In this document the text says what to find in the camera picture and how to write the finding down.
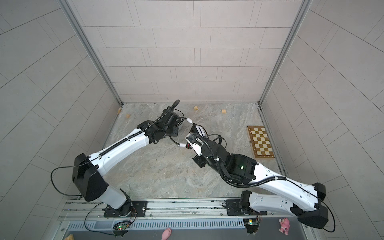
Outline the black and white headphones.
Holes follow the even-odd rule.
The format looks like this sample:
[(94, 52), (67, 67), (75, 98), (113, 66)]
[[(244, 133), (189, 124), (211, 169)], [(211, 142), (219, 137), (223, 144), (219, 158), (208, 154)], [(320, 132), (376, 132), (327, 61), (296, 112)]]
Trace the black and white headphones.
[(177, 122), (175, 127), (179, 127), (183, 122), (188, 122), (192, 125), (190, 133), (193, 136), (193, 140), (197, 140), (200, 143), (203, 143), (202, 139), (205, 139), (205, 142), (215, 142), (218, 140), (217, 144), (222, 145), (223, 142), (225, 142), (224, 148), (227, 147), (227, 141), (225, 138), (222, 137), (220, 134), (211, 134), (209, 135), (206, 131), (206, 129), (201, 126), (194, 123), (190, 118), (182, 117), (180, 121)]

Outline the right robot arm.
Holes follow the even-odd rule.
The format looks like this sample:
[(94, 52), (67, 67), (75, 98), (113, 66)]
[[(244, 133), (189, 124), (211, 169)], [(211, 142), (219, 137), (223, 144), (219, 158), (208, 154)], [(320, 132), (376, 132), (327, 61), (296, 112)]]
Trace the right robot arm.
[(186, 140), (197, 154), (197, 164), (208, 164), (226, 184), (244, 190), (239, 205), (245, 214), (280, 209), (315, 229), (325, 229), (329, 217), (334, 216), (324, 202), (323, 184), (306, 185), (279, 175), (252, 158), (230, 154), (197, 133), (188, 134)]

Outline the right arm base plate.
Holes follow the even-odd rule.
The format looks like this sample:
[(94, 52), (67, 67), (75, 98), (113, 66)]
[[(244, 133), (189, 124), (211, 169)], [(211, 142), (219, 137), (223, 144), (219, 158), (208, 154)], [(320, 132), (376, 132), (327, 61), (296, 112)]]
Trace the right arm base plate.
[(226, 209), (228, 216), (266, 216), (267, 211), (257, 212), (250, 207), (240, 205), (240, 200), (225, 200), (222, 207)]

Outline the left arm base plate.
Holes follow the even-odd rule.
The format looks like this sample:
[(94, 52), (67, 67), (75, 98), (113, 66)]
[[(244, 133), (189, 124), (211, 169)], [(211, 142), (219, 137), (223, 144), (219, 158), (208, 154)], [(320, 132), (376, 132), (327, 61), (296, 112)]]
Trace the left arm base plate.
[(102, 209), (105, 218), (134, 218), (144, 217), (147, 210), (147, 201), (131, 201), (124, 203), (120, 208), (113, 209), (110, 205)]

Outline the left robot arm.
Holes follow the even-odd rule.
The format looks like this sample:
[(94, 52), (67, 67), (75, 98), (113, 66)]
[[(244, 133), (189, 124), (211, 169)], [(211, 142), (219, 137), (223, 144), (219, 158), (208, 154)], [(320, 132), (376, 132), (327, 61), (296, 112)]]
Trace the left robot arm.
[(91, 154), (80, 154), (75, 158), (72, 182), (87, 202), (100, 201), (108, 206), (114, 217), (125, 217), (132, 213), (133, 204), (130, 197), (123, 191), (109, 185), (104, 180), (108, 173), (120, 161), (135, 151), (149, 145), (157, 144), (168, 136), (177, 136), (179, 125), (185, 119), (174, 112), (180, 103), (176, 100), (170, 107), (163, 110), (156, 120), (145, 121), (138, 125), (127, 136), (111, 146)]

